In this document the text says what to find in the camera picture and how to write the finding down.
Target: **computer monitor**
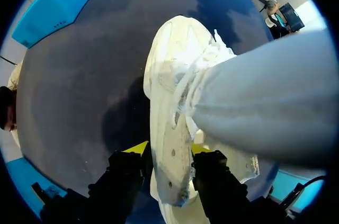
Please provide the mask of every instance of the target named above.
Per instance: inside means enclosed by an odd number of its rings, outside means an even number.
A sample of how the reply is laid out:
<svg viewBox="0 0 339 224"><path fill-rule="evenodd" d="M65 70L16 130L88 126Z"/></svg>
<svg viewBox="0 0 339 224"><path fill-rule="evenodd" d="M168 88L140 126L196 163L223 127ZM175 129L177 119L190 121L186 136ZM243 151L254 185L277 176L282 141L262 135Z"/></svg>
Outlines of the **computer monitor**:
<svg viewBox="0 0 339 224"><path fill-rule="evenodd" d="M286 3L279 10L285 17L288 25L291 27L292 32L298 31L305 26L297 12L289 3Z"/></svg>

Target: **white wall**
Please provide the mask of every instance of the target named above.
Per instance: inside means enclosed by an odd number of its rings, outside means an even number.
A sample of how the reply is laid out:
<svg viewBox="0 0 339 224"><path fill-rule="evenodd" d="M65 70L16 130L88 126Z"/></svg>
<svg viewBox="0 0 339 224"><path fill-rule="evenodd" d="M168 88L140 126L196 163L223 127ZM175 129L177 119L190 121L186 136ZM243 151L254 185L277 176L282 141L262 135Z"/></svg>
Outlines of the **white wall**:
<svg viewBox="0 0 339 224"><path fill-rule="evenodd" d="M312 0L307 0L299 7L295 8L305 27L300 32L322 30L327 28L326 22L320 14L317 6Z"/></svg>

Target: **white shoe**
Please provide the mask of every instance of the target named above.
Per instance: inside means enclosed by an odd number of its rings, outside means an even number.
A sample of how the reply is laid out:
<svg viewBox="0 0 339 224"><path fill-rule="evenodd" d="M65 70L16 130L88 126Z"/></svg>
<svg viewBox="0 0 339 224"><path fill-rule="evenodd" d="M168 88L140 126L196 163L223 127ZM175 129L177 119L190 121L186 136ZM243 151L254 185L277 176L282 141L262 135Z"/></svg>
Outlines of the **white shoe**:
<svg viewBox="0 0 339 224"><path fill-rule="evenodd" d="M186 116L200 95L204 71L234 57L197 20L176 16L158 30L148 55L144 92L150 99L150 142L162 203L182 206L195 195L191 141L198 130Z"/></svg>

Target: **blue panel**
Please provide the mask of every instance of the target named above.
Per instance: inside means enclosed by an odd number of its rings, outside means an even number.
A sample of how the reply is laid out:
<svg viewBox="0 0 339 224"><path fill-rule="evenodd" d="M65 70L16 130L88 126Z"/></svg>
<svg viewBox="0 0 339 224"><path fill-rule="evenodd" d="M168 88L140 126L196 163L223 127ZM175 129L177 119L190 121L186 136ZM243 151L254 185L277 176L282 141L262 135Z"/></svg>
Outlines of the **blue panel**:
<svg viewBox="0 0 339 224"><path fill-rule="evenodd" d="M30 48L44 37L75 21L88 0L34 0L12 37Z"/></svg>
<svg viewBox="0 0 339 224"><path fill-rule="evenodd" d="M43 190L53 186L59 191L60 196L65 196L66 191L54 185L44 176L42 176L36 169L32 167L24 158L16 159L6 163L8 172L16 186L16 189L26 201L28 206L39 217L39 213L43 207L42 201L34 193L31 185L38 182Z"/></svg>
<svg viewBox="0 0 339 224"><path fill-rule="evenodd" d="M279 170L273 183L274 190L272 192L272 196L276 199L283 200L298 183L304 184L309 180L310 179L308 178L295 176ZM299 209L305 208L317 195L322 184L323 181L318 181L306 187L293 206Z"/></svg>

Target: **gray floor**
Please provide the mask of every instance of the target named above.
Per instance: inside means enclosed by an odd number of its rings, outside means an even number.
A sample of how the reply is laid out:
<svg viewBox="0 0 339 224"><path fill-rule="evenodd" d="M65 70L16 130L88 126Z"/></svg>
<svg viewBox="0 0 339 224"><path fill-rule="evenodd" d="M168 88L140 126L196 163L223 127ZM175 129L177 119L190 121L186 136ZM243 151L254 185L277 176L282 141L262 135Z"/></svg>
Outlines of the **gray floor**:
<svg viewBox="0 0 339 224"><path fill-rule="evenodd" d="M29 49L22 67L20 144L45 176L86 194L114 150L149 139L144 66L157 29L179 14L217 29L235 54L272 40L250 0L89 0L74 24ZM269 164L261 178L271 171ZM134 221L161 222L147 192L136 212L143 217L134 214Z"/></svg>

